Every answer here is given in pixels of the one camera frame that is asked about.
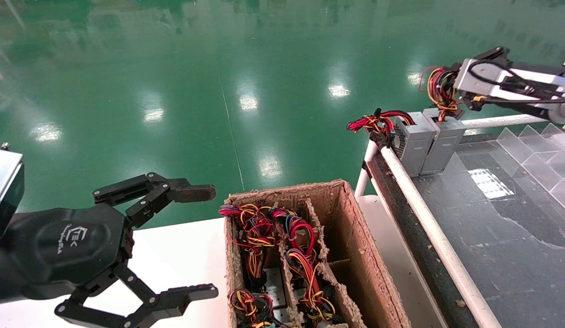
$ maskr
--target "cardboard box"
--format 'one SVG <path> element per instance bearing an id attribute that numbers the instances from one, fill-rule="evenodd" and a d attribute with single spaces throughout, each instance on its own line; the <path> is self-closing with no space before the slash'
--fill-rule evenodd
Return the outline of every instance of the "cardboard box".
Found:
<path id="1" fill-rule="evenodd" d="M 409 328 L 399 293 L 377 251 L 353 190 L 346 181 L 295 185 L 279 189 L 230 195 L 226 204 L 246 203 L 291 208 L 314 227 L 318 244 L 320 276 L 335 289 L 334 302 L 347 324 L 333 328 Z M 240 247 L 230 242 L 239 232 L 226 218 L 226 270 L 228 293 L 244 288 Z M 287 241 L 273 247 L 265 267 L 282 268 L 286 287 L 289 326 L 300 327 L 302 314 L 293 295 L 291 272 L 284 254 Z M 236 314 L 229 310 L 230 327 L 237 328 Z"/>

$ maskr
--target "green epoxy floor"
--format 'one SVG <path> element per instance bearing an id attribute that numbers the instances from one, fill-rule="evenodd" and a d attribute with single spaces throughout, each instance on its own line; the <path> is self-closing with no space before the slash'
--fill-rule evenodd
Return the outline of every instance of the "green epoxy floor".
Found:
<path id="1" fill-rule="evenodd" d="M 345 124 L 427 107 L 426 66 L 496 45 L 516 61 L 565 60 L 565 0 L 10 4 L 0 144 L 25 156 L 20 210 L 89 207 L 94 189 L 149 171 L 216 186 L 215 200 L 172 204 L 149 228 L 215 218 L 228 193 L 354 185 L 366 137 Z"/>

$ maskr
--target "white pipe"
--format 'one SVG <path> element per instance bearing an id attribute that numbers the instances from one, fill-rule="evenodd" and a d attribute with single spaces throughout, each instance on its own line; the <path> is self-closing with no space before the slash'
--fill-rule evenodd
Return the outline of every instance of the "white pipe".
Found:
<path id="1" fill-rule="evenodd" d="M 386 198 L 384 197 L 384 195 L 382 195 L 382 191 L 380 191 L 380 187 L 377 185 L 377 181 L 375 179 L 370 179 L 373 185 L 373 188 L 376 190 L 377 196 L 380 199 L 380 202 L 382 202 L 382 206 L 386 209 L 386 214 L 388 215 L 388 217 L 394 222 L 394 224 L 396 224 L 395 219 L 393 218 L 393 213 L 390 210 L 390 207 L 388 206 L 388 203 L 386 202 Z M 405 239 L 403 238 L 403 235 L 401 233 L 401 231 L 399 230 L 399 228 L 397 229 L 397 237 L 399 240 L 401 240 L 401 243 L 406 243 Z M 412 256 L 410 250 L 408 249 L 408 247 L 405 247 L 405 252 L 408 256 L 408 258 L 412 261 L 412 266 L 414 268 L 415 274 L 416 276 L 418 276 L 418 279 L 420 280 L 420 284 L 422 285 L 422 289 L 424 289 L 424 293 L 426 294 L 426 297 L 428 298 L 428 301 L 430 302 L 430 307 L 432 308 L 432 311 L 434 311 L 434 314 L 436 315 L 436 317 L 438 318 L 438 321 L 440 322 L 440 326 L 441 328 L 448 328 L 440 307 L 438 307 L 438 304 L 436 303 L 436 300 L 434 299 L 434 295 L 432 295 L 432 292 L 430 291 L 430 287 L 428 287 L 428 283 L 426 283 L 426 279 L 424 278 L 424 276 L 422 276 L 422 273 L 420 272 L 420 269 L 418 268 L 418 265 L 416 263 L 416 260 L 414 260 L 414 257 Z"/>
<path id="2" fill-rule="evenodd" d="M 359 179 L 357 179 L 357 185 L 355 186 L 355 197 L 363 196 L 368 180 L 367 171 L 361 169 L 361 172 L 359 172 Z"/>
<path id="3" fill-rule="evenodd" d="M 442 264 L 448 270 L 450 277 L 453 279 L 478 325 L 483 328 L 500 328 L 501 324 L 499 324 L 483 295 L 476 288 L 463 262 L 461 262 L 452 245 L 450 245 L 450 241 L 446 238 L 446 235 L 438 225 L 438 222 L 436 222 L 436 219 L 395 153 L 391 149 L 384 147 L 382 148 L 382 156 L 384 156 L 403 195 L 405 195 L 420 224 L 422 224 L 428 238 L 432 242 L 432 246 L 434 246 L 434 249 L 440 256 Z"/>
<path id="4" fill-rule="evenodd" d="M 461 121 L 466 129 L 480 129 L 493 127 L 506 127 L 507 125 L 532 124 L 539 122 L 547 122 L 543 118 L 536 118 L 528 114 L 499 116 L 498 118 L 477 118 L 475 120 Z"/>
<path id="5" fill-rule="evenodd" d="M 365 150 L 365 157 L 363 158 L 363 160 L 366 163 L 369 163 L 372 161 L 373 156 L 375 156 L 377 154 L 377 146 L 376 143 L 374 143 L 373 141 L 369 141 L 367 143 L 367 149 Z"/>

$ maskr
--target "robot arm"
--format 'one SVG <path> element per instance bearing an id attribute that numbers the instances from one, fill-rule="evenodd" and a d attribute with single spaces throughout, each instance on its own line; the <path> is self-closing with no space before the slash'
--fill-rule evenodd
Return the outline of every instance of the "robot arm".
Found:
<path id="1" fill-rule="evenodd" d="M 148 222 L 172 201 L 213 199 L 213 185 L 191 185 L 186 179 L 149 173 L 93 191 L 96 205 L 91 208 L 13 214 L 20 197 L 7 196 L 22 195 L 23 188 L 22 157 L 14 154 L 0 150 L 0 162 L 8 168 L 2 171 L 2 181 L 11 181 L 0 185 L 0 208 L 11 210 L 0 211 L 0 303 L 71 293 L 55 309 L 68 322 L 148 328 L 160 319 L 183 315 L 191 301 L 218 296 L 212 284 L 155 294 L 127 266 L 134 245 L 133 228 Z M 140 197 L 125 215 L 113 207 Z M 124 317 L 83 306 L 88 297 L 99 295 L 116 280 L 143 301 L 133 314 Z"/>
<path id="2" fill-rule="evenodd" d="M 509 49 L 497 46 L 457 63 L 454 87 L 470 110 L 487 103 L 565 123 L 565 64 L 543 67 L 511 62 Z"/>

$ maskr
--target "wire bundle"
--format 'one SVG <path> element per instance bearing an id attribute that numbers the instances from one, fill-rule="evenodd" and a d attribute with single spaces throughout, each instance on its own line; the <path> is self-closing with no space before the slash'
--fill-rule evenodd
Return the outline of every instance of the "wire bundle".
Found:
<path id="1" fill-rule="evenodd" d="M 250 328 L 288 328 L 274 318 L 272 299 L 265 293 L 251 293 L 236 289 L 228 295 L 230 306 L 236 315 Z"/>
<path id="2" fill-rule="evenodd" d="M 432 70 L 426 81 L 426 90 L 422 90 L 424 76 L 428 71 Z M 446 69 L 438 66 L 430 66 L 424 69 L 420 77 L 420 84 L 418 89 L 422 92 L 427 92 L 430 100 L 440 110 L 438 114 L 438 121 L 442 122 L 446 118 L 447 113 L 454 113 L 458 110 L 461 102 L 455 99 L 457 90 L 454 87 L 454 80 L 458 75 L 457 71 L 447 71 Z"/>
<path id="3" fill-rule="evenodd" d="M 272 213 L 272 218 L 276 220 L 279 224 L 283 224 L 286 222 L 286 218 L 289 215 L 296 216 L 296 212 L 294 210 L 289 210 L 288 208 L 270 208 L 270 213 Z"/>
<path id="4" fill-rule="evenodd" d="M 331 321 L 335 316 L 335 307 L 324 297 L 317 280 L 317 267 L 313 268 L 310 261 L 299 249 L 289 249 L 286 252 L 286 260 L 290 268 L 305 280 L 306 292 L 299 304 L 317 327 L 321 321 Z"/>
<path id="5" fill-rule="evenodd" d="M 223 205 L 219 213 L 232 217 L 238 222 L 241 234 L 236 241 L 230 239 L 235 245 L 239 245 L 247 253 L 244 255 L 249 284 L 253 291 L 264 291 L 266 275 L 263 270 L 266 262 L 266 248 L 274 247 L 277 243 L 277 224 L 274 220 L 266 217 L 260 210 L 270 207 L 258 207 L 255 204 L 242 206 Z"/>
<path id="6" fill-rule="evenodd" d="M 243 228 L 247 227 L 248 220 L 256 216 L 260 208 L 255 204 L 245 204 L 242 206 L 222 205 L 219 208 L 219 214 L 239 218 L 239 222 Z"/>
<path id="7" fill-rule="evenodd" d="M 416 123 L 409 114 L 401 110 L 388 110 L 387 112 L 382 112 L 380 108 L 376 110 L 374 115 L 363 116 L 359 120 L 349 122 L 347 124 L 347 129 L 357 133 L 361 128 L 373 129 L 378 133 L 383 133 L 387 137 L 390 136 L 393 131 L 393 122 L 389 119 L 394 116 L 400 116 L 405 125 L 415 125 Z"/>
<path id="8" fill-rule="evenodd" d="M 305 231 L 308 239 L 305 245 L 299 245 L 296 233 L 300 230 Z M 313 227 L 302 218 L 289 215 L 286 217 L 285 231 L 289 237 L 290 244 L 293 248 L 300 250 L 310 262 L 314 261 L 315 232 Z"/>

